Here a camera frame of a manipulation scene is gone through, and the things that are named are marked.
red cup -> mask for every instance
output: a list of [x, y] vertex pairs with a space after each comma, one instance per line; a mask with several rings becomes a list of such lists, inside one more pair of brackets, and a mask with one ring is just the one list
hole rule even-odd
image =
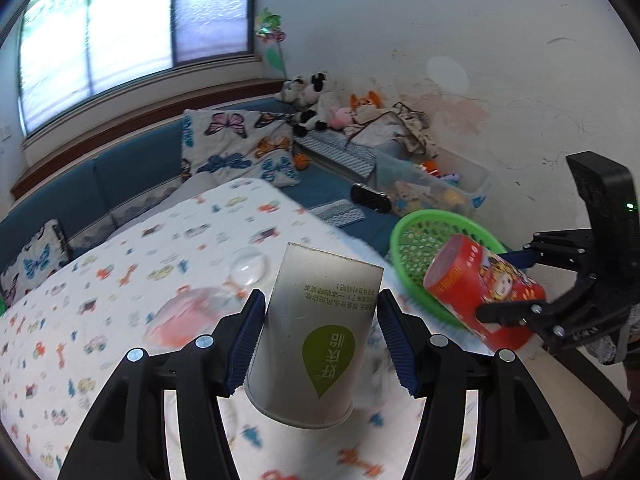
[[532, 336], [526, 327], [480, 323], [476, 308], [499, 301], [546, 300], [545, 289], [497, 254], [465, 235], [453, 235], [438, 251], [424, 288], [493, 351], [517, 350]]

sofa backrest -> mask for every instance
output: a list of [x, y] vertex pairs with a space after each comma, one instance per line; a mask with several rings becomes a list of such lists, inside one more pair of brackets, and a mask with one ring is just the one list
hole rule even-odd
[[[216, 107], [292, 113], [272, 98]], [[180, 186], [182, 120], [153, 128], [45, 184], [0, 222], [0, 272], [47, 221], [57, 218], [77, 258]]]

silver bolt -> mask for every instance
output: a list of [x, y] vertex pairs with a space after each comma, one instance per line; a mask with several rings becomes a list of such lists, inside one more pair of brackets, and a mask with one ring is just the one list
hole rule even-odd
[[439, 347], [444, 347], [447, 344], [449, 344], [449, 339], [447, 339], [442, 334], [434, 334], [434, 335], [432, 335], [431, 339], [429, 339], [429, 341], [431, 341], [432, 345], [439, 346]]
[[132, 363], [140, 361], [144, 356], [145, 353], [140, 348], [134, 348], [133, 350], [129, 350], [129, 353], [127, 353], [127, 359]]
[[201, 335], [196, 339], [198, 348], [209, 348], [211, 345], [213, 345], [213, 338], [210, 335]]
[[516, 354], [507, 348], [503, 348], [498, 352], [498, 357], [505, 363], [513, 363], [516, 360]]

black device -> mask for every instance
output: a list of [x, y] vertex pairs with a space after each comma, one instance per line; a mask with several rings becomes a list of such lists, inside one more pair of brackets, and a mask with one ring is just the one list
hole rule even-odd
[[384, 214], [391, 213], [392, 209], [391, 200], [386, 193], [360, 183], [351, 186], [351, 201]]
[[503, 254], [525, 269], [535, 264], [574, 270], [575, 285], [557, 298], [484, 304], [481, 322], [530, 327], [551, 354], [610, 335], [618, 347], [610, 363], [622, 361], [640, 343], [628, 346], [628, 317], [640, 303], [640, 224], [630, 171], [593, 152], [568, 155], [591, 229], [535, 233], [524, 250]]
[[[169, 480], [162, 394], [176, 390], [187, 480], [239, 480], [217, 397], [231, 393], [232, 342], [260, 302], [264, 316], [264, 296], [254, 290], [240, 314], [224, 317], [211, 336], [180, 351], [149, 356], [130, 350], [98, 394], [58, 478]], [[513, 352], [465, 352], [432, 335], [419, 317], [403, 314], [389, 290], [380, 292], [377, 308], [401, 383], [414, 397], [427, 398], [403, 480], [454, 478], [467, 390], [479, 390], [470, 480], [580, 479], [560, 425]]]

tablecloth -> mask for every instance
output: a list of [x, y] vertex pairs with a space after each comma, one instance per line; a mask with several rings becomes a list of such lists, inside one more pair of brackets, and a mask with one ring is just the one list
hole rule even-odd
[[[420, 314], [393, 269], [366, 244], [315, 218], [264, 181], [232, 181], [91, 250], [0, 318], [0, 418], [34, 471], [43, 480], [57, 478], [95, 397], [123, 355], [145, 346], [148, 325], [168, 300], [206, 286], [236, 293], [229, 282], [230, 263], [248, 246], [268, 261], [268, 272], [256, 285], [268, 300], [288, 242], [384, 266], [383, 287], [392, 289], [405, 310]], [[432, 332], [487, 352], [469, 333], [425, 319]], [[222, 400], [225, 431], [241, 478], [401, 478], [424, 400], [412, 399], [400, 387], [375, 322], [366, 362], [375, 366], [363, 378], [364, 390], [360, 385], [357, 409], [328, 430], [279, 424], [261, 415], [242, 388]], [[381, 392], [379, 398], [366, 399], [370, 384]], [[469, 399], [472, 410], [474, 397]], [[167, 394], [166, 405], [172, 478], [181, 480], [175, 394]], [[469, 469], [474, 423], [470, 416], [459, 478]]]

